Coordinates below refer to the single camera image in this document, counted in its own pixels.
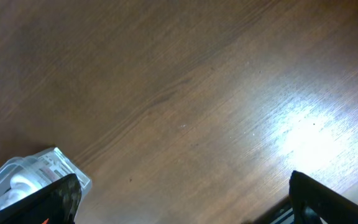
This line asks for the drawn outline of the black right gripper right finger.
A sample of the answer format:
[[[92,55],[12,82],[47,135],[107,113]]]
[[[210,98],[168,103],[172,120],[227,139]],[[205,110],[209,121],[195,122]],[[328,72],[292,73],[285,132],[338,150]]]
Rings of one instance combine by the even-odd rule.
[[[294,223],[358,223],[358,205],[294,170],[290,177],[289,198]]]

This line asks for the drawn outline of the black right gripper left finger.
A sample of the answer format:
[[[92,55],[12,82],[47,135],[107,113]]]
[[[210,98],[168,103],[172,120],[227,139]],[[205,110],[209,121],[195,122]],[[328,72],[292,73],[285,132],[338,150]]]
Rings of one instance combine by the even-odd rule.
[[[68,174],[0,211],[0,224],[74,224],[81,185]]]

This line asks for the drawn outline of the white spray bottle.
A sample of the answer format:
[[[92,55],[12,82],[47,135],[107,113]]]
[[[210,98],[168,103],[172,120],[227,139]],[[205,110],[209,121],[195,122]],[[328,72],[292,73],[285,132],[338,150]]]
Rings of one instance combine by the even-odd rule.
[[[43,187],[42,184],[37,182],[36,177],[24,172],[14,174],[9,185],[7,192],[0,196],[0,210],[28,197]]]

